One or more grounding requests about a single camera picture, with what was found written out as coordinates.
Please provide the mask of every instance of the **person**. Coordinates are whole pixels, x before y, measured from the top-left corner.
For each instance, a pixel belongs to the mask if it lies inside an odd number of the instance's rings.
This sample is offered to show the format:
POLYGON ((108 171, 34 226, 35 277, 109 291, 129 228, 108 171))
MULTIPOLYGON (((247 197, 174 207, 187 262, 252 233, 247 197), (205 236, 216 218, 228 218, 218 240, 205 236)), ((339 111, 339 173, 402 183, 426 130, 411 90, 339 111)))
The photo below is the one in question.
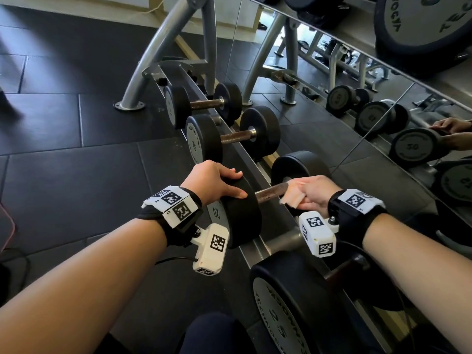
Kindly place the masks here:
POLYGON ((430 129, 442 130, 449 135, 442 137, 452 150, 472 150, 472 122, 457 118, 446 118, 435 122, 430 129))
MULTIPOLYGON (((243 190, 221 179, 242 175, 207 160, 195 165, 181 186, 205 206, 224 195, 245 198, 243 190)), ((329 199, 341 189, 316 176, 304 178, 301 190, 306 196, 299 208, 327 216, 329 199)), ((2 353, 92 353, 166 246, 157 221, 134 219, 46 273, 0 308, 2 353)), ((458 350, 472 353, 470 260, 386 213, 373 220, 363 247, 458 350)), ((199 345, 195 336, 190 333, 189 339, 199 345)), ((238 336, 244 335, 236 326, 227 340, 237 345, 238 336)), ((199 352, 186 339, 180 343, 186 353, 217 353, 215 348, 199 352)))

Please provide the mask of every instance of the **hand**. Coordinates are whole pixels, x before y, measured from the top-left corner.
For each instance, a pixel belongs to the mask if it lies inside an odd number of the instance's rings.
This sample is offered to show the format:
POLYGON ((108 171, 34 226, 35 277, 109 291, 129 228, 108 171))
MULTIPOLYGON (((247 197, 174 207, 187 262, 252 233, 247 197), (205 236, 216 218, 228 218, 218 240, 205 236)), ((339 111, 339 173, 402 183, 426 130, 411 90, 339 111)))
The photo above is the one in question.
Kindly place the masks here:
POLYGON ((326 219, 329 199, 335 192, 342 189, 324 175, 302 177, 298 180, 304 183, 300 185, 300 190, 306 196, 297 208, 305 211, 318 211, 326 219))
POLYGON ((451 134, 461 133, 467 130, 470 130, 472 123, 461 120, 457 118, 447 118, 443 120, 438 120, 432 126, 431 129, 442 129, 451 134))
POLYGON ((472 133, 457 133, 441 137, 452 150, 472 150, 472 133))
POLYGON ((221 196, 231 196, 237 199, 246 198, 247 193, 245 191, 230 186, 221 180, 221 177, 237 180, 242 176, 242 171, 237 173, 235 169, 228 169, 220 163, 206 160, 195 165, 180 186, 193 191, 202 201, 202 206, 206 206, 219 200, 221 196))

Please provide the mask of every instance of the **black dumbbell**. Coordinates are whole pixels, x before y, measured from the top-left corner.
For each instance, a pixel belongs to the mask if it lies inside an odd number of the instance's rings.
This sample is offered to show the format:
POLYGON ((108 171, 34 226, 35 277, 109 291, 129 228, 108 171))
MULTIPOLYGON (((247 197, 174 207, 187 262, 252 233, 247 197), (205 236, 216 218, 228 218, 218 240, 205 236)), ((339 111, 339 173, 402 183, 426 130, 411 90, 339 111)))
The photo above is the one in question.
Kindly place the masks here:
POLYGON ((244 111, 239 132, 220 135, 212 118, 198 114, 187 118, 187 142, 195 163, 223 160, 223 144, 241 142, 255 160, 273 154, 280 144, 280 125, 274 112, 266 106, 244 111))
POLYGON ((208 205, 213 223, 225 226, 229 231, 229 248, 235 248, 259 236, 262 228, 262 214, 259 204, 285 194, 286 181, 298 177, 312 177, 329 174, 329 169, 309 151, 296 151, 275 160, 272 166, 272 187, 254 192, 243 177, 239 180, 223 179, 226 183, 247 192, 245 199, 223 196, 208 205))
POLYGON ((228 126, 241 115, 243 100, 241 92, 234 83, 219 83, 212 100, 191 102, 182 86, 167 86, 164 89, 169 119, 175 129, 185 128, 186 120, 192 111, 215 108, 228 126))
POLYGON ((339 118, 350 109, 358 112, 371 101, 372 95, 367 89, 354 89, 347 85, 340 85, 329 92, 326 100, 326 110, 339 118))
POLYGON ((414 167, 449 154, 441 141, 445 132, 429 128, 412 128, 399 132, 392 141, 388 156, 404 168, 414 167))
POLYGON ((394 134, 405 129, 411 119, 411 113, 400 104, 392 100, 383 100, 367 103, 355 119, 354 130, 370 137, 386 133, 394 134))
POLYGON ((435 165, 431 190, 445 203, 457 206, 472 205, 472 159, 443 161, 435 165))
POLYGON ((363 260, 350 259, 322 275, 301 254, 279 251, 252 266, 255 304, 281 353, 362 353, 363 345, 339 298, 343 277, 363 260))

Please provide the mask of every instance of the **floor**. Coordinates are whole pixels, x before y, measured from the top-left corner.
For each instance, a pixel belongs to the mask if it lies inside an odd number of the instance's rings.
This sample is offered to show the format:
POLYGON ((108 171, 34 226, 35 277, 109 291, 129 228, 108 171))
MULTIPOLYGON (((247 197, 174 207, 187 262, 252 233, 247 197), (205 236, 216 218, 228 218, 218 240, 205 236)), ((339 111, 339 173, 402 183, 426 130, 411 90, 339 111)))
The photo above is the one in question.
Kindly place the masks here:
MULTIPOLYGON (((154 33, 151 27, 0 7, 0 84, 5 91, 0 103, 0 195, 18 226, 11 246, 31 262, 27 284, 132 219, 143 199, 177 184, 192 168, 186 144, 171 129, 152 84, 143 96, 145 110, 124 114, 111 106, 121 98, 154 33)), ((201 36, 182 36, 203 57, 201 36)), ((217 79, 242 88, 260 44, 218 38, 217 46, 217 79)), ((184 57, 177 45, 166 55, 184 57)), ((284 60, 271 54, 267 63, 283 65, 284 60)), ((310 82, 325 82, 323 74, 302 60, 299 70, 310 82)), ((382 97, 400 95, 402 88, 401 80, 392 81, 382 97)), ((251 97, 279 117, 279 154, 311 150, 334 169, 359 136, 299 95, 297 106, 282 105, 284 91, 260 78, 251 97)), ((333 178, 384 199, 404 221, 431 209, 426 191, 366 142, 333 178)), ((1 218, 0 243, 8 232, 9 223, 1 218)), ((165 256, 194 251, 169 248, 165 256)), ((19 290, 26 261, 14 251, 2 254, 0 261, 5 260, 13 274, 11 297, 19 290)), ((239 318, 260 353, 275 353, 253 304, 247 273, 239 250, 227 255, 217 277, 197 276, 184 263, 156 267, 111 332, 133 353, 171 353, 195 316, 219 310, 239 318)))

